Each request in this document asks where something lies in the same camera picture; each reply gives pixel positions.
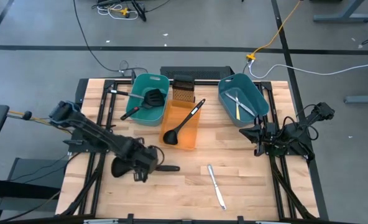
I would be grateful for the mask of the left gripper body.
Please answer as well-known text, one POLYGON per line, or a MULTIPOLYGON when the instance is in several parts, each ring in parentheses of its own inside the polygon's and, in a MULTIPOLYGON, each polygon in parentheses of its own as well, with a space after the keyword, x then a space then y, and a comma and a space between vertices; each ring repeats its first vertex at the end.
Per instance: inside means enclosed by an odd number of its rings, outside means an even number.
POLYGON ((158 165, 158 147, 143 147, 133 153, 129 159, 129 167, 134 171, 135 182, 146 182, 158 165))

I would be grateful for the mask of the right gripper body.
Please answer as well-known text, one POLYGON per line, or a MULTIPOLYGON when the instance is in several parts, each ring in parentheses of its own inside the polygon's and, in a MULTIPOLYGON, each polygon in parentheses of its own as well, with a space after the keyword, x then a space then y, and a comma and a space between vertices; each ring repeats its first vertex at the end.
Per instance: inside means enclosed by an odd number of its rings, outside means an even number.
POLYGON ((257 137, 257 147, 254 150, 255 156, 269 154, 273 141, 277 135, 277 127, 275 123, 270 123, 267 116, 257 117, 257 124, 254 126, 257 137))

